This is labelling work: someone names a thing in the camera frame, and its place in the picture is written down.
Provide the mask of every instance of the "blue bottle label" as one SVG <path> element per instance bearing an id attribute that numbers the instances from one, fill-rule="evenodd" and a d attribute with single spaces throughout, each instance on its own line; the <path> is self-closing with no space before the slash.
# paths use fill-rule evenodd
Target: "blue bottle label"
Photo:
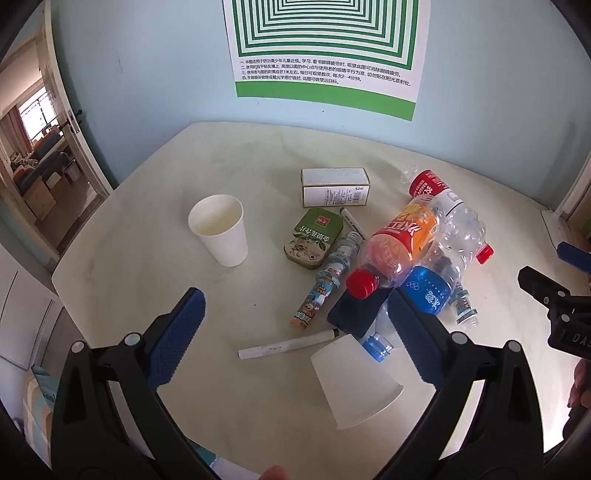
<path id="1" fill-rule="evenodd" d="M 447 283 L 434 271 L 417 265 L 400 287 L 425 313 L 437 315 L 452 294 Z"/>

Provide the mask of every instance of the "bottle label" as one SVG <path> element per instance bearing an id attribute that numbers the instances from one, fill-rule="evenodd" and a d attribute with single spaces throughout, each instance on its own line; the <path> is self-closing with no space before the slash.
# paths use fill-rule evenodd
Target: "bottle label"
<path id="1" fill-rule="evenodd" d="M 297 313 L 291 319 L 290 324 L 300 330 L 306 329 L 335 287 L 339 288 L 327 277 L 318 279 L 304 303 L 301 304 Z"/>
<path id="2" fill-rule="evenodd" d="M 463 200 L 453 193 L 450 187 L 448 187 L 445 182 L 431 170 L 425 170 L 418 174 L 417 178 L 411 183 L 408 192 L 413 197 L 422 194 L 433 195 L 439 201 L 446 216 L 449 215 L 455 207 L 464 203 Z"/>
<path id="3" fill-rule="evenodd" d="M 452 294 L 449 285 L 439 275 L 420 265 L 413 267 L 400 289 L 422 312 L 434 315 L 441 311 Z"/>
<path id="4" fill-rule="evenodd" d="M 400 215 L 374 235 L 391 235 L 406 248 L 411 259 L 416 258 L 433 238 L 437 217 L 424 205 L 408 205 Z"/>

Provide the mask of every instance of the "doorway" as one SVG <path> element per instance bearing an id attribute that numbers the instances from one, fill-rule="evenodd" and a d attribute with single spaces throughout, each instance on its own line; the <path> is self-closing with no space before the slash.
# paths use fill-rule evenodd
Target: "doorway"
<path id="1" fill-rule="evenodd" d="M 61 81 L 44 1 L 0 61 L 0 196 L 57 263 L 112 188 Z"/>

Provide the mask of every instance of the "screw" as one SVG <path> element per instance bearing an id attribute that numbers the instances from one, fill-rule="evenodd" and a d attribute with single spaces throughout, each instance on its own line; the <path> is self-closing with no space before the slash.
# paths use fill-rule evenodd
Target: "screw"
<path id="1" fill-rule="evenodd" d="M 84 350 L 84 342 L 74 342 L 72 344 L 72 352 L 79 353 Z"/>
<path id="2" fill-rule="evenodd" d="M 465 333 L 462 332 L 453 332 L 452 333 L 452 340 L 457 343 L 458 345 L 464 345 L 468 343 L 468 337 Z"/>
<path id="3" fill-rule="evenodd" d="M 514 340 L 509 340 L 509 344 L 508 344 L 509 350 L 511 350 L 512 352 L 521 352 L 521 344 L 519 342 L 516 342 Z"/>
<path id="4" fill-rule="evenodd" d="M 127 337 L 125 337 L 124 342 L 126 345 L 134 346 L 139 343 L 140 339 L 141 337 L 139 336 L 139 333 L 130 333 Z"/>

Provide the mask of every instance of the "poster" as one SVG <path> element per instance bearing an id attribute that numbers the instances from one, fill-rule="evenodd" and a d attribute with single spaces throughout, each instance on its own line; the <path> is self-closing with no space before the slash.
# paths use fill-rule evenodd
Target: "poster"
<path id="1" fill-rule="evenodd" d="M 223 0 L 239 97 L 412 120 L 431 0 Z"/>

